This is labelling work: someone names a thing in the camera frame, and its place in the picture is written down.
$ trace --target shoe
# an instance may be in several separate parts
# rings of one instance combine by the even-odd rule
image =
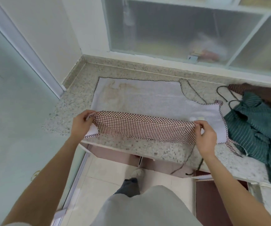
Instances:
[[[144,179],[145,171],[143,169],[137,168],[135,169],[131,175],[129,176],[129,179],[136,178],[137,183],[139,184],[139,187],[141,187]]]

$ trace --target person's left hand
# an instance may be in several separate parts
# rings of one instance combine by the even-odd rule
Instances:
[[[77,141],[83,140],[84,136],[88,133],[92,121],[96,116],[90,117],[87,121],[85,120],[89,114],[95,113],[94,110],[85,110],[73,119],[73,125],[71,127],[71,137]]]

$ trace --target trousers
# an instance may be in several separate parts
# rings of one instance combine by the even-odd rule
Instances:
[[[140,195],[137,178],[125,179],[122,186],[114,194],[125,194],[127,197]]]

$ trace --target person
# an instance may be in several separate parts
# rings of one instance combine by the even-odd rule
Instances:
[[[51,224],[66,185],[75,150],[94,119],[86,110],[73,119],[71,135],[18,198],[2,225],[48,226]],[[195,121],[196,144],[216,183],[234,226],[271,225],[271,215],[222,165],[215,156],[216,133],[206,121]],[[93,226],[193,225],[201,223],[184,203],[164,186],[140,194],[141,169],[107,199],[92,222]]]

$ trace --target tiled floor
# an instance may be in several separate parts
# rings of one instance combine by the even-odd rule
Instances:
[[[105,200],[114,194],[136,167],[97,158],[91,154],[79,178],[77,187],[63,217],[61,226],[87,226],[92,223]],[[191,178],[145,170],[143,191],[151,186],[163,185],[171,189],[195,212],[195,182]]]

